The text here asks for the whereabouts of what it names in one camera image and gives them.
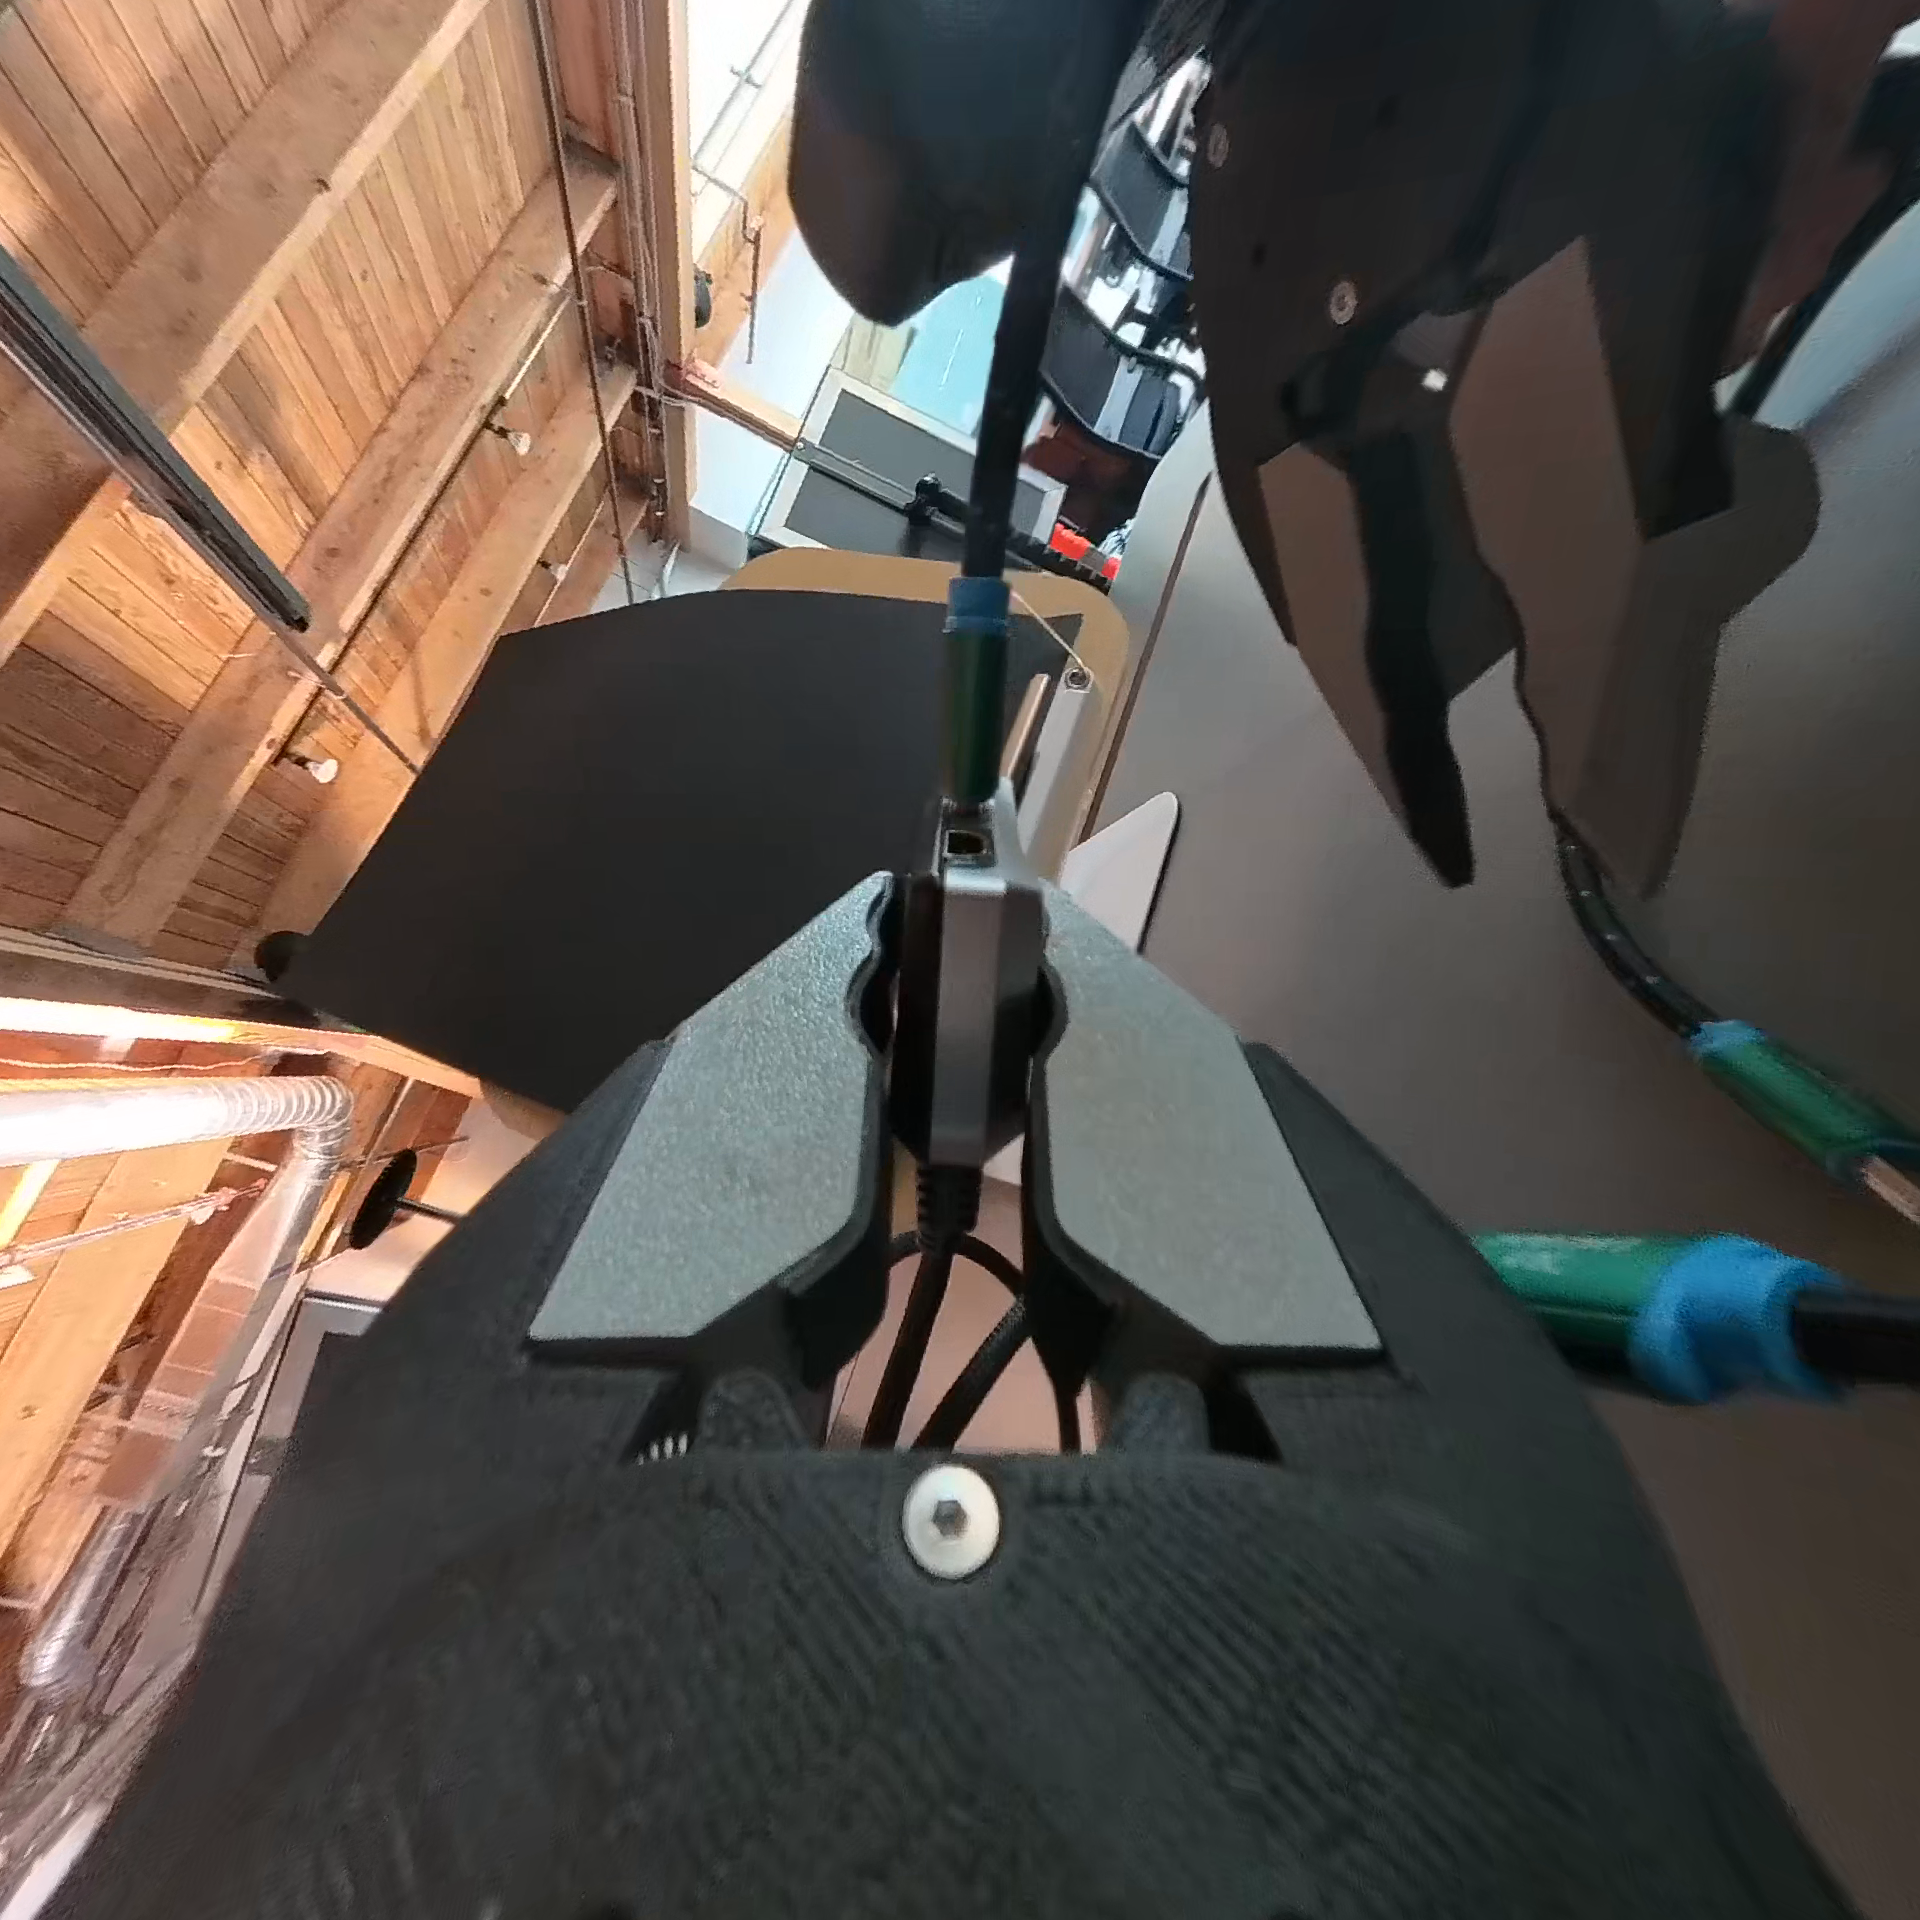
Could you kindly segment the black office chair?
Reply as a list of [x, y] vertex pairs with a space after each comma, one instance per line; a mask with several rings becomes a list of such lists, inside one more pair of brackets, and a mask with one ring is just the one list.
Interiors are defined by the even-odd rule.
[[1142, 270], [1175, 286], [1192, 284], [1188, 180], [1139, 120], [1123, 118], [1105, 137], [1088, 186]]
[[1065, 281], [1055, 290], [1040, 390], [1098, 445], [1158, 463], [1204, 399], [1204, 378], [1178, 357], [1127, 343]]

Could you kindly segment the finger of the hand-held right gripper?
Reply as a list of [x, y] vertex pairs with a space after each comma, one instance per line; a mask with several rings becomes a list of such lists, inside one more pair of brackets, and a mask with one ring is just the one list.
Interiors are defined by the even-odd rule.
[[1457, 383], [1457, 465], [1521, 624], [1543, 794], [1640, 901], [1666, 887], [1686, 839], [1724, 630], [1820, 521], [1818, 465], [1794, 431], [1715, 409], [1707, 425], [1731, 505], [1644, 533], [1579, 237], [1494, 303]]
[[1216, 334], [1216, 476], [1282, 636], [1427, 865], [1475, 878], [1449, 730], [1482, 676], [1482, 542], [1455, 431], [1479, 320], [1364, 328], [1290, 364]]

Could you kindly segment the pale monitor stand base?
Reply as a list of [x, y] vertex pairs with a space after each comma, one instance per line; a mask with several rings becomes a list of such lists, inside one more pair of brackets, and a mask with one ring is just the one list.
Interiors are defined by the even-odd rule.
[[1068, 898], [1135, 953], [1146, 945], [1180, 822], [1178, 794], [1161, 791], [1064, 860]]

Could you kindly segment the hdmi switch box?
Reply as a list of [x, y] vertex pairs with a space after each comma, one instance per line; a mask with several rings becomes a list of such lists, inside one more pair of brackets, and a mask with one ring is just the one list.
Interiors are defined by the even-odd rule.
[[926, 1168], [982, 1172], [1025, 1129], [1047, 944], [1017, 793], [946, 804], [931, 871], [896, 880], [890, 1122]]

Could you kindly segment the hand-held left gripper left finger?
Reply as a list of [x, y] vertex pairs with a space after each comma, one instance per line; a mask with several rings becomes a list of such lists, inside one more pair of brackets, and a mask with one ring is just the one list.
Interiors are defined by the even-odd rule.
[[542, 1360], [831, 1386], [890, 1285], [873, 872], [690, 1015], [530, 1327]]

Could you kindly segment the black ceiling track rail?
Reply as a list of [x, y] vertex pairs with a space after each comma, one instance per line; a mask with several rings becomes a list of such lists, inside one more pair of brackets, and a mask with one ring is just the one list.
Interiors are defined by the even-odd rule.
[[152, 517], [172, 524], [256, 614], [289, 632], [308, 630], [312, 612], [300, 589], [208, 492], [202, 476], [134, 401], [122, 382], [8, 248], [2, 252], [2, 350], [36, 394], [47, 397], [59, 417], [106, 457], [110, 470], [130, 484], [139, 505]]

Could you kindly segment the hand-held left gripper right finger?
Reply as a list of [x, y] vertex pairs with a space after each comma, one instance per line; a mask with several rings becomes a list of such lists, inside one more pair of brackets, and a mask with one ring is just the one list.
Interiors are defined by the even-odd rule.
[[1385, 1344], [1238, 1032], [1047, 885], [1030, 1082], [1032, 1336], [1068, 1394], [1215, 1390]]

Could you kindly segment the silver ventilation duct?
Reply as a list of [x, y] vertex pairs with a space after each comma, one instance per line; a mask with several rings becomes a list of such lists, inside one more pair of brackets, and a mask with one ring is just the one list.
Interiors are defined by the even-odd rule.
[[208, 1271], [214, 1305], [236, 1311], [236, 1329], [216, 1354], [204, 1384], [174, 1382], [194, 1334], [182, 1322], [156, 1374], [159, 1407], [137, 1414], [135, 1432], [156, 1432], [154, 1463], [135, 1463], [134, 1490], [119, 1494], [122, 1516], [97, 1526], [59, 1597], [22, 1654], [24, 1688], [62, 1697], [94, 1681], [94, 1641], [137, 1549], [156, 1534], [167, 1505], [239, 1410], [242, 1386], [267, 1358], [267, 1338], [300, 1293], [302, 1247], [321, 1202], [346, 1164], [352, 1094], [329, 1076], [204, 1079], [145, 1086], [26, 1082], [4, 1090], [4, 1168], [36, 1160], [86, 1160], [163, 1148], [286, 1133], [266, 1191]]

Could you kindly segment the grey framed screen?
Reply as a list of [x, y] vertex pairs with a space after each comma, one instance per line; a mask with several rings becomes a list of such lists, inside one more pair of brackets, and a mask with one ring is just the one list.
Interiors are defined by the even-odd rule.
[[822, 546], [956, 566], [972, 470], [972, 439], [833, 368], [751, 521], [751, 557]]

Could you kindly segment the black monitor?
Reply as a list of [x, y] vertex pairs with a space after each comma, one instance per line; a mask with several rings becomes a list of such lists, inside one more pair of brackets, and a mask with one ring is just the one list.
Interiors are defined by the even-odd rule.
[[506, 638], [334, 902], [271, 909], [278, 994], [575, 1110], [860, 880], [931, 868], [934, 584], [722, 586]]

